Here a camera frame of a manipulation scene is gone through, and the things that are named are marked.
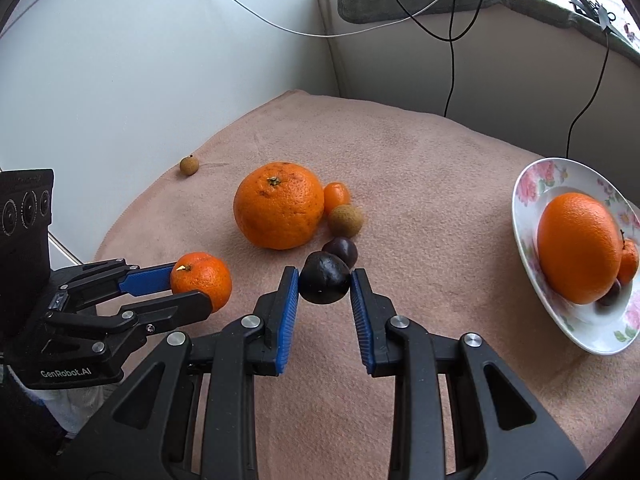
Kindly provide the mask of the black clip device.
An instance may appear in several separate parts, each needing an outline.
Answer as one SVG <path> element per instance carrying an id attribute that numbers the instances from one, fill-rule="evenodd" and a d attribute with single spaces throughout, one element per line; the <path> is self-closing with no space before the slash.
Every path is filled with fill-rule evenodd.
<path id="1" fill-rule="evenodd" d="M 620 35 L 620 31 L 614 26 L 617 20 L 616 14 L 609 11 L 603 4 L 590 0 L 570 0 L 570 3 L 578 14 L 596 22 L 602 32 Z"/>

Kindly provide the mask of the spotted large orange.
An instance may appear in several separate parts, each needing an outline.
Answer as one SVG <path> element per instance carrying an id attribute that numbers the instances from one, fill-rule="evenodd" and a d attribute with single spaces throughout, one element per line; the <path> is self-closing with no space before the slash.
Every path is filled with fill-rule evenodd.
<path id="1" fill-rule="evenodd" d="M 236 225 L 256 247 L 289 250 L 310 242 L 324 214 L 317 176 L 292 162 L 270 162 L 246 176 L 235 192 Z"/>

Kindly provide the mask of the small longan with stem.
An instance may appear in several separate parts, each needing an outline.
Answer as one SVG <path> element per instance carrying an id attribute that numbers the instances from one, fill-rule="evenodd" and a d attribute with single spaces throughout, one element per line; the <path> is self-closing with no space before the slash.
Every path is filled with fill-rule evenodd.
<path id="1" fill-rule="evenodd" d="M 191 177 L 200 169 L 200 161 L 194 156 L 186 156 L 179 162 L 179 171 L 185 177 Z"/>

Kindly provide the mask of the small kumquat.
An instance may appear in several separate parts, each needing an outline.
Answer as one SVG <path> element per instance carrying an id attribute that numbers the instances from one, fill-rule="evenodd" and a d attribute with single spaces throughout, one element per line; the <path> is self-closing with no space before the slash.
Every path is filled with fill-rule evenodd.
<path id="1" fill-rule="evenodd" d="M 324 212 L 328 216 L 338 206 L 349 205 L 352 202 L 349 189 L 342 182 L 330 182 L 323 190 Z"/>

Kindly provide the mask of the smooth large orange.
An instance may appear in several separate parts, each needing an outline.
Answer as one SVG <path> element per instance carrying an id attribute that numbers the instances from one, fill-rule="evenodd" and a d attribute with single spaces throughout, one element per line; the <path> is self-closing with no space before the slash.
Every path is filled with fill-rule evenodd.
<path id="1" fill-rule="evenodd" d="M 576 192 L 556 196 L 537 229 L 539 264 L 549 286 L 573 304 L 590 304 L 612 287 L 623 241 L 612 214 Z"/>

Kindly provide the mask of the mandarin orange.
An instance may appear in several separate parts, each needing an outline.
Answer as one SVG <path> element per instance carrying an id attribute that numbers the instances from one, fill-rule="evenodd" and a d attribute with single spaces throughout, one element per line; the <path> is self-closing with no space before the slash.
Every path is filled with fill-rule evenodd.
<path id="1" fill-rule="evenodd" d="M 232 294 L 232 277 L 226 264 L 207 252 L 190 252 L 177 260 L 170 272 L 174 294 L 197 290 L 210 300 L 210 310 L 221 310 Z"/>
<path id="2" fill-rule="evenodd" d="M 639 269 L 639 253 L 636 244 L 630 238 L 623 239 L 622 258 L 617 279 L 622 286 L 626 286 L 633 279 Z"/>

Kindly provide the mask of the dark red plum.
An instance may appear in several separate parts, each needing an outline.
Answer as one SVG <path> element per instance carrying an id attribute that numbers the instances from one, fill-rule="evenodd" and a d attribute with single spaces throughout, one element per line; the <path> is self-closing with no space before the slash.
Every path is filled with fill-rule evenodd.
<path id="1" fill-rule="evenodd" d="M 615 280 L 608 292 L 598 300 L 598 304 L 602 307 L 611 307 L 616 303 L 621 292 L 622 285 L 619 280 Z"/>

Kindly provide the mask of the grey-green sill cloth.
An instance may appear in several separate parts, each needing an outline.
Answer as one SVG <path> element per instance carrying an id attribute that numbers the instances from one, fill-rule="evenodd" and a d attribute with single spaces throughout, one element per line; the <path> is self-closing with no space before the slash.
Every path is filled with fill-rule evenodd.
<path id="1" fill-rule="evenodd" d="M 606 40 L 596 22 L 547 0 L 336 0 L 336 6 L 342 20 L 357 25 L 405 20 L 409 12 L 416 15 L 437 15 L 447 14 L 451 9 L 472 12 L 490 6 L 504 6 L 556 28 L 575 29 L 597 44 L 608 44 L 612 51 L 634 64 L 639 62 L 639 53 L 625 41 L 618 37 Z"/>

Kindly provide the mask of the floral white plate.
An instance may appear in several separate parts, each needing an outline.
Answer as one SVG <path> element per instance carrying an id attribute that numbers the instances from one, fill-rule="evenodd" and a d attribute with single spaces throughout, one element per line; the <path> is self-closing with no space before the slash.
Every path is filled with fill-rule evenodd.
<path id="1" fill-rule="evenodd" d="M 573 304 L 557 294 L 542 273 L 537 254 L 537 230 L 544 208 L 555 197 L 576 192 L 605 206 L 624 232 L 639 243 L 639 211 L 596 170 L 562 157 L 538 159 L 516 179 L 512 194 L 512 226 L 524 269 L 542 305 L 574 344 L 597 356 L 612 356 L 639 338 L 639 279 L 622 287 L 612 306 Z"/>

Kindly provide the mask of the brown longan large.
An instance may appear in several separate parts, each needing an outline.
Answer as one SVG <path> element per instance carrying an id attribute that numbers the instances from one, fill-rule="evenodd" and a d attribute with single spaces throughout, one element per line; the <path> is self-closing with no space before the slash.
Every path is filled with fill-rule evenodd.
<path id="1" fill-rule="evenodd" d="M 329 230 L 333 236 L 354 237 L 363 227 L 361 210 L 352 205 L 340 205 L 332 209 L 328 217 Z"/>

